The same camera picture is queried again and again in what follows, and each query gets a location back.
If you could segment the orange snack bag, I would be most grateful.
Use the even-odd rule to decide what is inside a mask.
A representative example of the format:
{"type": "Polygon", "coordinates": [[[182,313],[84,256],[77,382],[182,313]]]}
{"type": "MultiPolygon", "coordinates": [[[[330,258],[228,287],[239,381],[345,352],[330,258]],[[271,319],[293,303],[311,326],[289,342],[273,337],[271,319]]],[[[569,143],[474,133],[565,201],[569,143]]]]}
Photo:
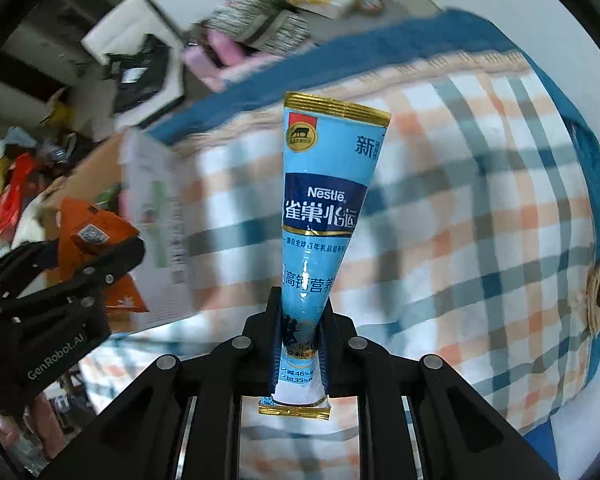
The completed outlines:
{"type": "MultiPolygon", "coordinates": [[[[60,204],[58,269],[61,281],[68,281],[106,250],[138,237],[131,223],[113,212],[76,200],[64,198],[60,204]]],[[[148,309],[129,273],[116,278],[105,288],[104,303],[109,313],[144,313],[148,309]]]]}

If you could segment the blue Nestle milk sachet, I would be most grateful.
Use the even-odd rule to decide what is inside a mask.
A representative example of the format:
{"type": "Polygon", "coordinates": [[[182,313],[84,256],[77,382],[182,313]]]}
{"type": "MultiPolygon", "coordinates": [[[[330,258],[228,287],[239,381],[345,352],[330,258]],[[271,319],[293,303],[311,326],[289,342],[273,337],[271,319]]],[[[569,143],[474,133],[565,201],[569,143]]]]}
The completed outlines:
{"type": "Polygon", "coordinates": [[[280,341],[262,415],[326,419],[318,323],[376,169],[390,114],[303,92],[284,99],[280,341]]]}

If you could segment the red plastic bag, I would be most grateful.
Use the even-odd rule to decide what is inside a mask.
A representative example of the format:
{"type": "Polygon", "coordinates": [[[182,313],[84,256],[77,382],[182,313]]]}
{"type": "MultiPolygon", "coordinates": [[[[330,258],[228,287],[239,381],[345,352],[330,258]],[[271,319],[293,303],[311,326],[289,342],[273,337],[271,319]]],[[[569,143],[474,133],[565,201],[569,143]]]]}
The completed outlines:
{"type": "Polygon", "coordinates": [[[9,166],[10,178],[0,196],[0,241],[10,244],[27,204],[40,192],[38,163],[30,153],[19,155],[9,166]]]}

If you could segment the open cardboard box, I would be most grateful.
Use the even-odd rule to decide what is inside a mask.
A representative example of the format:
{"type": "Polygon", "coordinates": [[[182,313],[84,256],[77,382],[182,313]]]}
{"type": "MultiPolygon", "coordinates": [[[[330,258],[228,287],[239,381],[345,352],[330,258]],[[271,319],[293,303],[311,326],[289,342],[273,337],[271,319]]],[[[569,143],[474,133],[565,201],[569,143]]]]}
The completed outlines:
{"type": "Polygon", "coordinates": [[[131,303],[124,298],[107,304],[115,333],[149,330],[194,314],[184,212],[176,184],[178,168],[178,156],[151,136],[139,131],[117,133],[43,193],[43,226],[46,235],[55,238],[64,225],[63,203],[79,200],[95,205],[98,196],[116,184],[121,186],[120,216],[145,243],[145,257],[131,271],[136,289],[133,301],[144,308],[131,311],[131,303]]]}

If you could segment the black plastic bag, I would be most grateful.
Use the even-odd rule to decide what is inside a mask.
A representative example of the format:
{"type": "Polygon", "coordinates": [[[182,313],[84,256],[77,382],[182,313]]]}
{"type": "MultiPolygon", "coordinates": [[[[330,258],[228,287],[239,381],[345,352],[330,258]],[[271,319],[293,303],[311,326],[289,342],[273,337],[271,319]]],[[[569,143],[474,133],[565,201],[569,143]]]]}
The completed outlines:
{"type": "Polygon", "coordinates": [[[147,34],[133,54],[106,55],[105,79],[116,83],[112,111],[122,114],[158,94],[168,76],[171,48],[155,35],[147,34]]]}

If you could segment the white leather chair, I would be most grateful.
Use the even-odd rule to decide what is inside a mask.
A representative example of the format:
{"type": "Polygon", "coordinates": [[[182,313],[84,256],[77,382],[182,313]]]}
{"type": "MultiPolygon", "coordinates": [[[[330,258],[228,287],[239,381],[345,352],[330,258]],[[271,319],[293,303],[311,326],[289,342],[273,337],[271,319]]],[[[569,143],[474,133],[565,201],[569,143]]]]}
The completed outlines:
{"type": "Polygon", "coordinates": [[[181,37],[159,15],[148,0],[123,0],[107,13],[81,40],[82,46],[100,65],[107,54],[132,54],[146,35],[154,35],[170,48],[166,82],[147,102],[122,114],[114,114],[117,130],[143,127],[181,102],[185,96],[181,37]]]}

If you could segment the pink suitcase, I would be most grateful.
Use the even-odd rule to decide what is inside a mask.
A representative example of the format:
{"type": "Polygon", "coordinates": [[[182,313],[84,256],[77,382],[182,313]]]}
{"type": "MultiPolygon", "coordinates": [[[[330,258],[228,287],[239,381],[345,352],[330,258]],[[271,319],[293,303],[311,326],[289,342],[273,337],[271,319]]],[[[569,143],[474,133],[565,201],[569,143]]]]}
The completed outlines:
{"type": "Polygon", "coordinates": [[[237,84],[260,68],[258,59],[246,55],[234,40],[204,26],[189,35],[181,58],[185,67],[214,93],[237,84]]]}

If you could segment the black white patterned bag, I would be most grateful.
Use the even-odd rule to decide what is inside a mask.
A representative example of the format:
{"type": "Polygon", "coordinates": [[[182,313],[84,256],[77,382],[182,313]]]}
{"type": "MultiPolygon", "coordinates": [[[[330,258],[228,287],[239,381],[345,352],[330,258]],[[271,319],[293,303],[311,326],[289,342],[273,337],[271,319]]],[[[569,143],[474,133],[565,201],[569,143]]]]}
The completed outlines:
{"type": "Polygon", "coordinates": [[[206,26],[272,55],[289,54],[310,40],[306,19],[287,0],[226,0],[209,15],[206,26]]]}

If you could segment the plaid checkered blanket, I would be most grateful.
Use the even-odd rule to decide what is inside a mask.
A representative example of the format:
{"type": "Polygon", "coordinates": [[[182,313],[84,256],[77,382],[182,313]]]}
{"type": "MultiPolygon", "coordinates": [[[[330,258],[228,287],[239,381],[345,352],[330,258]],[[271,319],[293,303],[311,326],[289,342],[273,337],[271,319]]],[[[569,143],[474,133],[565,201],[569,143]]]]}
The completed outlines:
{"type": "Polygon", "coordinates": [[[334,308],[394,354],[442,356],[554,460],[550,418],[600,362],[600,144],[528,54],[460,10],[334,40],[151,128],[178,151],[195,312],[85,358],[94,407],[160,354],[236,335],[279,283],[290,90],[391,115],[334,308]]]}

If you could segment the brown tape roll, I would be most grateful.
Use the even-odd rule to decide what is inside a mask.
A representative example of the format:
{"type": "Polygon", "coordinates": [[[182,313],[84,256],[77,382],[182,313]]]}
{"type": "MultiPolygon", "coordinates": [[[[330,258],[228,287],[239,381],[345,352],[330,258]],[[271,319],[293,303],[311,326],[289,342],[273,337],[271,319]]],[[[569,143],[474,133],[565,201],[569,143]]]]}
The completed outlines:
{"type": "Polygon", "coordinates": [[[378,15],[384,12],[384,0],[358,0],[358,10],[363,14],[378,15]]]}

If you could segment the beige black tag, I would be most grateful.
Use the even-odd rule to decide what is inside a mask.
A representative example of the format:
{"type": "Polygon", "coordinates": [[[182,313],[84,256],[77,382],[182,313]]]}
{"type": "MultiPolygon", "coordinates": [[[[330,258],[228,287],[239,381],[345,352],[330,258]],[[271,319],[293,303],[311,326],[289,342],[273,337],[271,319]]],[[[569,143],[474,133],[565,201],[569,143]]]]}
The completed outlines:
{"type": "Polygon", "coordinates": [[[588,329],[597,337],[600,334],[600,263],[588,274],[585,300],[588,329]]]}

